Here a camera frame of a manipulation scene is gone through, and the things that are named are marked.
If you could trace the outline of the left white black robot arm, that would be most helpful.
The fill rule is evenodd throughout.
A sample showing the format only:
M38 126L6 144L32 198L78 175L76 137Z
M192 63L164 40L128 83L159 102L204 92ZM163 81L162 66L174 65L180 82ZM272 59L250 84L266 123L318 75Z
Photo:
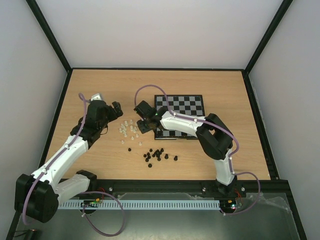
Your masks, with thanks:
M114 101L107 105L103 100L85 104L84 117L71 130L64 145L31 175L22 174L16 181L14 208L27 218L48 222L58 206L72 197L97 189L97 176L86 170L62 181L62 177L74 162L86 153L100 138L108 124L123 115L121 105Z

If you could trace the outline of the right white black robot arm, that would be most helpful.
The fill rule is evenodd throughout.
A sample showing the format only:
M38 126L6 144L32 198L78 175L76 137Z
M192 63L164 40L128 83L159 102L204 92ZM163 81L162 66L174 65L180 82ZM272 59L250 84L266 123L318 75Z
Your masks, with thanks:
M135 106L134 111L141 118L137 125L142 134L159 129L196 137L204 153L214 160L218 191L224 196L235 191L232 155L239 150L239 143L216 114L190 116L167 106L156 109L144 100Z

